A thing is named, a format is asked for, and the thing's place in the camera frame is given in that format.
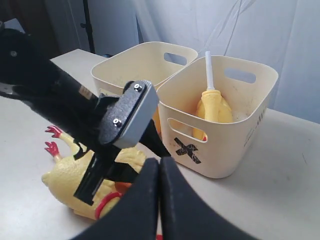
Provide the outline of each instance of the yellow rubber chicken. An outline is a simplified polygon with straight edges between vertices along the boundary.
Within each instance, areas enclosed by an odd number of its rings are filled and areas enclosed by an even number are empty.
[[[76,142],[70,135],[56,126],[49,126],[46,132],[53,133],[53,138],[63,140],[70,147],[71,155],[61,157],[57,144],[54,141],[46,142],[47,147],[45,149],[53,156],[55,166],[41,177],[42,182],[58,201],[73,209],[77,215],[97,220],[107,214],[131,184],[105,179],[93,198],[92,206],[80,201],[73,195],[94,152],[87,150],[86,146]],[[145,160],[146,155],[136,147],[132,147],[122,149],[115,161],[128,163],[139,173]]]
[[[205,52],[207,90],[201,95],[201,100],[196,107],[195,115],[199,118],[214,123],[232,123],[232,110],[227,101],[221,96],[219,90],[214,89],[213,71],[210,52]],[[200,129],[194,128],[192,135],[194,138],[206,141],[208,136]]]

